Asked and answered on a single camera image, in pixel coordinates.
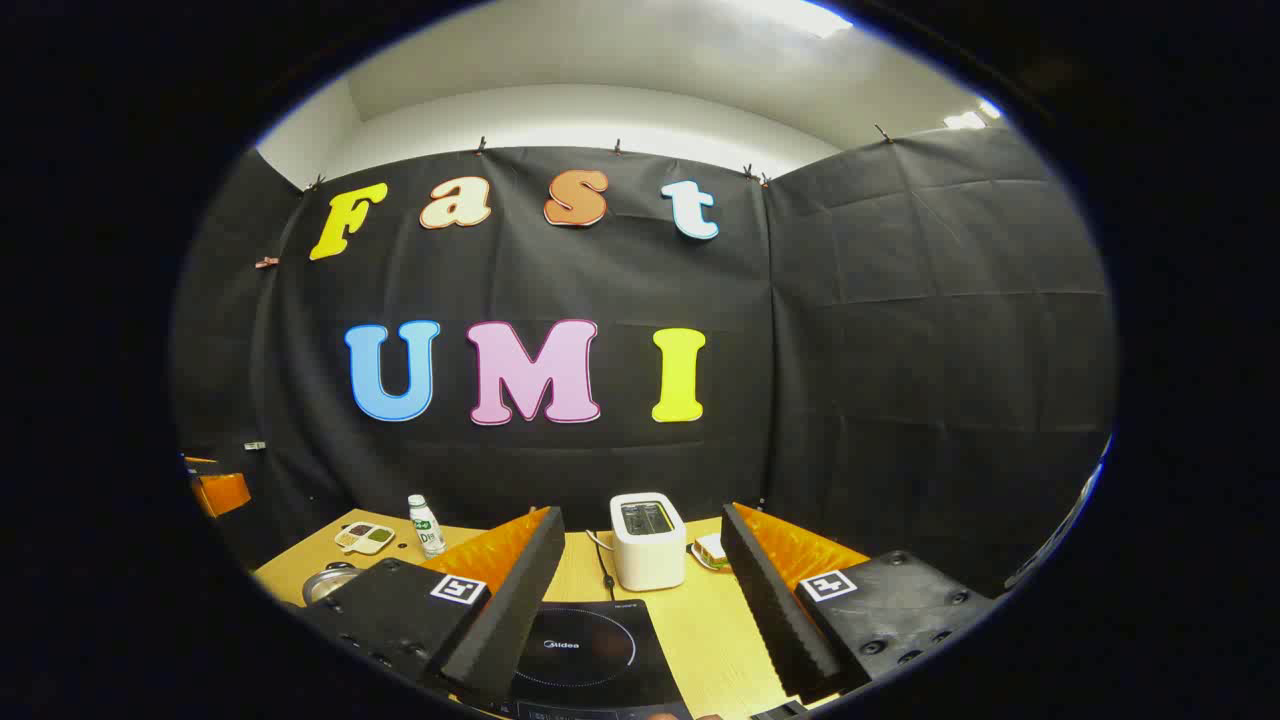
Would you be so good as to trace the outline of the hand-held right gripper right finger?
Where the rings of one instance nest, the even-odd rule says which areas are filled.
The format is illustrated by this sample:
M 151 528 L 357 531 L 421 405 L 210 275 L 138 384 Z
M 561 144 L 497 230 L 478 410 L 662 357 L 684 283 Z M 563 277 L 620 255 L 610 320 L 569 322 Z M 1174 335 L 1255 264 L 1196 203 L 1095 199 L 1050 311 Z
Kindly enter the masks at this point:
M 996 607 L 915 553 L 869 557 L 741 503 L 721 541 L 783 691 L 844 694 L 925 659 Z

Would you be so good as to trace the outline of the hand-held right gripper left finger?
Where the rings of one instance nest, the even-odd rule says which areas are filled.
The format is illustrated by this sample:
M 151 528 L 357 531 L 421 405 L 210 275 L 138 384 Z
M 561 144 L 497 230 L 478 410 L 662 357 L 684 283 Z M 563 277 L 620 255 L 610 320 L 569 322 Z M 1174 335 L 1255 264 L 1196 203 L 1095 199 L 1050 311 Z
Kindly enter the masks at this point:
M 296 615 L 407 683 L 499 700 L 563 551 L 562 510 L 540 507 L 425 562 L 384 559 Z

